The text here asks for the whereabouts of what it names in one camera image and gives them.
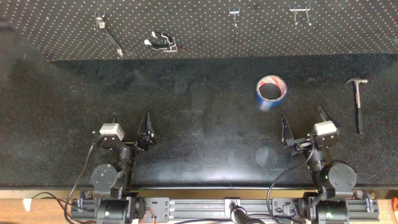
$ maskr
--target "black tabletop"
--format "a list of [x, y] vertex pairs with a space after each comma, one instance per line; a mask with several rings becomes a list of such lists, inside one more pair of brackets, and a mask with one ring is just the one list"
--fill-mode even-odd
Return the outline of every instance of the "black tabletop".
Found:
[[[145, 111], [158, 140], [136, 156], [134, 187], [268, 187], [304, 161], [280, 147], [281, 116], [301, 138], [320, 122], [317, 106], [341, 125], [330, 153], [358, 171], [357, 187], [398, 186], [396, 55], [37, 61], [20, 60], [2, 79], [4, 189], [69, 188], [83, 167], [91, 132], [115, 112], [125, 138], [134, 139]], [[255, 89], [266, 75], [283, 78], [287, 95], [264, 112]], [[363, 135], [356, 134], [353, 85], [345, 85], [357, 76], [369, 80], [360, 86]], [[97, 149], [80, 187], [89, 187], [91, 171], [107, 161]], [[277, 184], [311, 186], [306, 167]]]

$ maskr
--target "hammer handle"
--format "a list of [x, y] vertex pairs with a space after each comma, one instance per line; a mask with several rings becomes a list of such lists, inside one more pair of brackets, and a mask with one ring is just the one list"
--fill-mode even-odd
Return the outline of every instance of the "hammer handle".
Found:
[[363, 119], [362, 119], [361, 108], [357, 108], [357, 111], [356, 111], [356, 122], [357, 122], [357, 125], [358, 125], [358, 133], [362, 134], [363, 133]]

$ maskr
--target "pegboard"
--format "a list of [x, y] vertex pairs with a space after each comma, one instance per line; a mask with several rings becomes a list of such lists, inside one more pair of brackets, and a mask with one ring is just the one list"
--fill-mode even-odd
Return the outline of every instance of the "pegboard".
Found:
[[[310, 7], [294, 13], [289, 7]], [[398, 53], [396, 0], [2, 0], [0, 15], [48, 60]], [[230, 9], [240, 9], [234, 16]], [[148, 49], [151, 31], [175, 38], [182, 52]]]

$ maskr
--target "wooden floor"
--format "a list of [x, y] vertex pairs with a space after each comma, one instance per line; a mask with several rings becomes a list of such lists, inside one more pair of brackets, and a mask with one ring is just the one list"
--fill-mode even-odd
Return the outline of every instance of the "wooden floor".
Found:
[[[9, 199], [4, 198], [5, 193], [0, 192], [0, 224], [30, 224], [30, 223], [40, 223], [40, 224], [58, 224], [58, 223], [67, 223], [63, 217], [63, 210], [57, 203], [57, 201], [53, 199], [33, 199], [30, 202], [29, 212], [24, 206], [23, 199]], [[20, 194], [22, 196], [31, 197], [35, 192], [23, 193]], [[237, 196], [242, 196], [242, 192], [237, 191]], [[367, 222], [365, 224], [397, 224], [396, 218], [392, 211], [392, 200], [379, 200], [379, 209], [380, 209], [380, 222]]]

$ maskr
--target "blue tape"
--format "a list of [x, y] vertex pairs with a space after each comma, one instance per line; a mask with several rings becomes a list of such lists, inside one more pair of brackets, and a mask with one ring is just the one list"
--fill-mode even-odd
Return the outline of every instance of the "blue tape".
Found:
[[[263, 85], [276, 85], [280, 89], [281, 96], [278, 99], [274, 100], [269, 100], [267, 98], [264, 98], [260, 94], [260, 87]], [[260, 110], [266, 111], [277, 106], [283, 100], [283, 98], [287, 93], [286, 83], [285, 81], [283, 81], [283, 79], [281, 79], [276, 75], [268, 75], [260, 79], [260, 81], [257, 83], [256, 93], [257, 93], [256, 98], [257, 101], [259, 102]]]

